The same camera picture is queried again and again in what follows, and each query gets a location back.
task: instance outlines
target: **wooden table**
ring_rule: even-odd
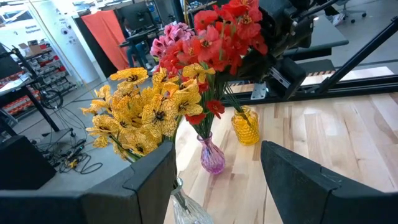
[[[386,67],[351,72],[348,78],[391,75]],[[323,79],[309,77],[306,83]],[[250,89],[237,86],[235,91]],[[213,123],[213,142],[225,170],[210,175],[200,165],[196,132],[183,121],[177,133],[177,166],[183,189],[214,223],[282,223],[260,161],[261,141],[273,141],[328,169],[383,192],[398,186],[398,93],[254,105],[260,141],[241,145],[231,126],[232,108]],[[174,223],[172,204],[165,223]]]

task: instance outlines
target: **pink glass vase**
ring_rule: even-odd
[[[211,174],[219,174],[224,170],[225,157],[224,153],[211,141],[213,133],[206,139],[198,136],[197,139],[201,143],[201,166]]]

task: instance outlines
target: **vase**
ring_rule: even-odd
[[[231,118],[231,122],[238,141],[245,146],[250,146],[257,143],[260,139],[259,117],[250,107],[242,106],[242,108],[243,113],[234,111],[235,114]]]
[[[182,179],[177,177],[177,187],[172,191],[176,224],[212,224],[211,216],[182,190]]]
[[[201,166],[211,174],[219,174],[224,170],[225,157],[224,153],[213,144],[211,137],[213,133],[210,132],[208,138],[203,139],[198,135],[197,139],[201,143]]]

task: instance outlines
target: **cardboard box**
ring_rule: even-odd
[[[28,45],[26,45],[25,43],[18,44],[18,46],[26,53],[26,57],[37,55],[43,52],[40,46],[37,44],[37,40],[31,40],[27,43]]]

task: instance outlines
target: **red curtain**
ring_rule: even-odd
[[[124,36],[113,11],[100,11],[82,17],[87,28],[118,70],[129,68],[126,52],[119,47]]]

